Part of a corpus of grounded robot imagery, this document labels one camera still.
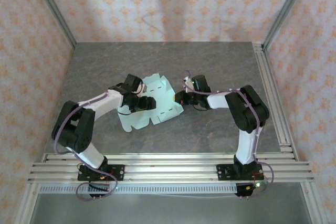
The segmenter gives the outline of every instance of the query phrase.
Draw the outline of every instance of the stone-textured surface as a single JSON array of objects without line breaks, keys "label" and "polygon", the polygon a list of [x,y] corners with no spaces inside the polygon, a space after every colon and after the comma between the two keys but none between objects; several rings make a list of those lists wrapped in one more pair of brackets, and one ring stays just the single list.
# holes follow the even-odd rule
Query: stone-textured surface
[{"label": "stone-textured surface", "polygon": [[[83,101],[123,79],[113,70],[144,78],[165,75],[175,92],[182,89],[183,70],[204,74],[213,91],[252,85],[266,102],[260,73],[250,42],[115,42],[80,43],[72,58],[59,109],[67,100]],[[229,109],[185,111],[167,122],[127,133],[116,111],[95,122],[92,142],[103,153],[235,152],[238,128]],[[46,152],[53,152],[49,139]],[[261,134],[258,152],[279,151],[272,120]]]}]

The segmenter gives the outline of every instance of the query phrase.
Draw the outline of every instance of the floral wallpaper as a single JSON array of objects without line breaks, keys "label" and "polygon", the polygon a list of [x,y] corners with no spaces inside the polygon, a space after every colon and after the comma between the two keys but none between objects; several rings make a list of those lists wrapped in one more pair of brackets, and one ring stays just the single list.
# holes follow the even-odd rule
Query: floral wallpaper
[{"label": "floral wallpaper", "polygon": [[78,42],[263,42],[285,0],[56,0]]},{"label": "floral wallpaper", "polygon": [[336,223],[336,1],[297,0],[269,52],[300,156]]},{"label": "floral wallpaper", "polygon": [[0,223],[14,223],[72,49],[44,0],[0,0]]}]

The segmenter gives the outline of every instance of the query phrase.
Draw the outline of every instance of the purple cable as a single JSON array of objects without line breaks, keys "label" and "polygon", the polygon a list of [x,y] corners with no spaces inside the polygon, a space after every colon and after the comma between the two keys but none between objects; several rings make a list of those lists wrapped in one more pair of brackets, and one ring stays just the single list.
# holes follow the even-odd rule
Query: purple cable
[{"label": "purple cable", "polygon": [[[54,151],[59,154],[59,155],[63,155],[63,154],[68,154],[68,153],[72,153],[74,154],[75,158],[78,159],[79,161],[81,161],[86,167],[88,167],[89,169],[93,170],[94,172],[96,173],[101,173],[101,174],[104,174],[104,175],[107,175],[107,176],[110,176],[111,178],[114,179],[115,181],[115,186],[114,188],[109,191],[107,194],[103,195],[103,196],[100,196],[99,198],[102,199],[102,198],[105,198],[109,195],[111,195],[113,193],[113,191],[117,188],[118,186],[118,180],[116,177],[114,177],[112,174],[109,174],[109,173],[106,173],[106,172],[103,172],[101,170],[98,170],[98,169],[95,169],[93,168],[92,166],[90,166],[88,163],[84,162],[75,152],[72,152],[72,151],[66,151],[66,152],[60,152],[58,149],[57,149],[57,146],[58,146],[58,141],[59,141],[59,137],[61,136],[61,133],[66,125],[66,123],[70,120],[70,118],[77,112],[79,111],[81,108],[83,108],[84,106],[86,105],[90,105],[90,104],[93,104],[95,102],[99,102],[101,100],[103,100],[104,98],[106,98],[108,96],[108,93],[106,92],[104,95],[102,95],[101,97],[98,97],[90,102],[86,102],[80,106],[78,106],[77,108],[75,108],[73,111],[71,111],[68,116],[64,119],[64,121],[62,122],[60,128],[58,129],[58,132],[56,134],[56,137],[55,137],[55,141],[54,141]],[[84,182],[82,184],[80,184],[77,189],[76,189],[76,197],[82,201],[92,201],[92,200],[95,200],[95,197],[93,198],[82,198],[79,196],[78,194],[78,190],[79,190],[79,187],[81,187],[82,185],[102,185],[100,183],[91,183],[91,182]]]},{"label": "purple cable", "polygon": [[185,84],[184,81],[182,81],[182,85],[183,85],[184,88],[187,88],[188,90],[190,90],[191,92],[194,92],[196,94],[219,94],[219,93],[230,92],[230,90],[224,90],[224,91],[218,91],[218,92],[199,92],[199,91],[196,91],[196,90],[190,88],[187,84]]},{"label": "purple cable", "polygon": [[[218,91],[218,92],[199,92],[199,91],[196,91],[196,90],[190,88],[187,84],[185,84],[184,81],[182,81],[182,85],[183,85],[184,88],[187,88],[188,90],[190,90],[191,92],[194,92],[194,93],[196,93],[196,94],[208,94],[208,95],[210,95],[210,94],[219,94],[219,93],[224,93],[224,92],[236,92],[236,93],[238,93],[238,94],[242,97],[242,99],[245,101],[245,103],[247,104],[247,106],[251,109],[252,114],[253,114],[253,116],[256,118],[256,121],[257,121],[257,127],[256,127],[256,131],[255,131],[254,140],[253,140],[253,147],[252,147],[252,149],[253,149],[253,153],[252,153],[253,159],[254,159],[254,161],[255,161],[257,164],[266,165],[266,166],[269,167],[269,169],[270,169],[270,171],[271,171],[271,174],[272,174],[272,178],[271,178],[271,182],[270,182],[270,184],[272,184],[272,183],[274,182],[274,171],[273,171],[273,168],[272,168],[269,164],[267,164],[267,163],[265,163],[265,162],[260,162],[260,161],[258,161],[257,158],[256,158],[256,155],[255,155],[255,153],[256,153],[256,151],[257,151],[257,142],[258,142],[257,139],[258,139],[258,134],[259,134],[260,120],[259,120],[259,117],[258,117],[258,115],[257,115],[257,112],[253,109],[252,105],[249,103],[249,101],[248,101],[247,98],[244,96],[244,94],[243,94],[240,90],[237,90],[237,89],[236,89],[236,90],[229,89],[229,90],[227,90],[227,91]],[[258,193],[257,195],[249,196],[249,197],[255,197],[255,196],[258,196],[258,195],[260,195],[261,193],[262,193],[262,192]]]},{"label": "purple cable", "polygon": [[[104,174],[104,175],[106,175],[106,176],[110,176],[111,178],[114,179],[114,181],[115,181],[115,185],[114,185],[114,187],[112,188],[112,190],[110,190],[107,194],[104,194],[103,196],[99,196],[100,199],[105,198],[105,197],[111,195],[111,194],[116,190],[116,188],[117,188],[117,186],[118,186],[118,180],[117,180],[116,177],[114,177],[114,176],[113,176],[112,174],[110,174],[110,173],[106,173],[106,172],[103,172],[103,171],[101,171],[101,170],[98,170],[98,169],[93,168],[93,167],[90,166],[89,164],[85,163],[85,162],[84,162],[84,161],[83,161],[77,154],[74,153],[74,155],[75,155],[76,159],[78,159],[79,161],[81,161],[81,162],[82,162],[86,167],[88,167],[89,169],[93,170],[93,171],[96,172],[96,173],[101,173],[101,174]],[[82,201],[92,201],[92,200],[95,200],[96,198],[95,198],[95,197],[93,197],[93,198],[82,198],[82,197],[79,196],[79,194],[78,194],[79,187],[81,187],[81,186],[83,186],[83,185],[96,185],[96,186],[101,186],[101,185],[103,185],[103,184],[101,184],[101,183],[92,183],[92,182],[84,182],[84,183],[80,184],[80,185],[77,187],[77,189],[76,189],[76,197],[77,197],[78,199],[80,199],[80,200],[82,200]]]},{"label": "purple cable", "polygon": [[184,73],[184,72],[187,72],[187,73],[188,73],[188,77],[189,77],[189,78],[191,77],[191,73],[190,73],[190,71],[189,71],[188,69],[184,70],[182,73]]}]

